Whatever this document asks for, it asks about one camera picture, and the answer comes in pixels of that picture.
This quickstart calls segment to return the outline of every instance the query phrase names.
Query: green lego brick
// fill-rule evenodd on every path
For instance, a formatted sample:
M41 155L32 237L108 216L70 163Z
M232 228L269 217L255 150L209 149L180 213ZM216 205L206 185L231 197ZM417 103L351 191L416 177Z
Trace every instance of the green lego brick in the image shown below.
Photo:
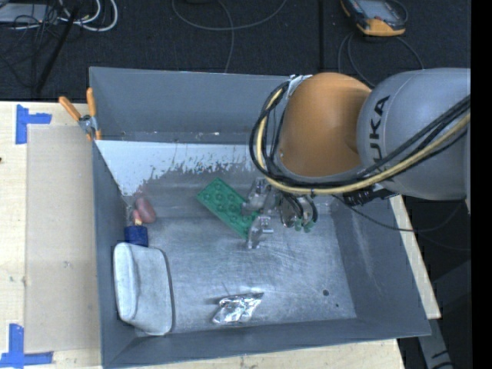
M245 199L231 186L216 178L197 194L197 199L240 236L248 239L249 228L258 213L243 216L241 205Z

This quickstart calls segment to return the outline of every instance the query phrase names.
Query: black floor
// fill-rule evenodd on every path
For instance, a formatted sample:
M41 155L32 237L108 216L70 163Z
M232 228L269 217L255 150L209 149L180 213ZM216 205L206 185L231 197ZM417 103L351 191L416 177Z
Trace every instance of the black floor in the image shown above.
M101 18L107 25L114 12L109 0L102 1ZM354 65L347 44L340 50L354 31L340 0L115 1L118 22L112 30L90 32L74 25L55 60L65 22L28 30L0 24L0 99L56 101L66 95L85 101L90 66L257 75L341 71L371 84L421 67L470 67L471 0L398 0L408 13L406 42L367 42L354 33ZM77 0L63 2L71 10ZM81 13L95 8L94 0L85 0ZM236 30L219 29L231 26ZM46 71L50 62L52 69ZM470 217L464 203L416 198L406 198L406 203L416 228L438 226L459 205L442 228L417 236L432 281L470 260ZM454 367L471 367L470 295L444 306L440 325ZM416 339L403 339L400 346L407 369L425 367Z

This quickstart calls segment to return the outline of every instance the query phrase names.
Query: pink object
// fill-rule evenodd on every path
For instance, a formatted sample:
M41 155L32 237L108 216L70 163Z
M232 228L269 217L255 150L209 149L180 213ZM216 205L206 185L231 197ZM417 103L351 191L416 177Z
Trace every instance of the pink object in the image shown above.
M140 219L144 223L153 223L155 221L155 210L147 199L143 197L137 198L137 201L135 201L135 207L136 211L140 215Z

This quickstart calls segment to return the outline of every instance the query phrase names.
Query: blue object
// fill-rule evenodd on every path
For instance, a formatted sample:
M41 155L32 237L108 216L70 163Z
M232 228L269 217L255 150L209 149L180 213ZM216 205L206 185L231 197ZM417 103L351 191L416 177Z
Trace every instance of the blue object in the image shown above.
M25 144L28 141L27 125L48 125L52 121L50 114L29 114L29 110L17 104L17 124L15 128L15 143Z
M125 227L125 241L147 247L147 227L144 227L143 225L130 225Z
M17 324L8 326L8 352L2 353L0 367L23 369L24 365L50 364L53 352L24 354L24 328Z

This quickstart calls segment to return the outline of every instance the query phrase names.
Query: yellow cable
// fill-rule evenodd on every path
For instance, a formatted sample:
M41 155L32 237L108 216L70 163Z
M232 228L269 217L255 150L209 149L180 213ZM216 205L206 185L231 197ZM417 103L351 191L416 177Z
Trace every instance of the yellow cable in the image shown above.
M274 103L275 99L278 97L280 94L281 90L277 91L275 93L274 97L270 100L268 103L266 109L268 110L271 105ZM257 135L257 140L256 140L256 153L258 155L258 162L260 166L263 169L266 169L263 158L261 157L261 146L262 146L262 135L263 135L263 130L264 126L266 123L267 117L265 116L258 127L258 135ZM287 193L292 193L292 194L300 194L300 195L331 195L331 194L341 194L341 193L347 193L349 191L355 191L359 190L361 188L366 188L367 186L374 185L380 181L383 181L384 179L388 179L391 176L397 174L400 171L403 171L404 169L410 167L411 165L419 162L422 158L430 154L435 148L437 148L439 145L441 145L443 142L445 142L447 139L455 135L459 130L461 130L463 127L465 127L468 122L470 121L470 113L468 113L466 116L464 116L461 120L459 120L458 123L454 127L452 127L451 130L446 132L444 135L436 139L434 142L430 143L428 146L426 146L424 149L416 153L415 155L401 161L400 163L394 165L391 168L388 168L387 170L381 172L380 174L377 174L375 176L372 176L370 178L367 178L363 181L359 181L357 183L353 184L347 184L345 186L340 186L337 188L296 188L292 186L288 186L286 184L282 184L278 181L275 181L272 178L269 178L268 176L266 177L267 181L275 188L281 191L286 191Z

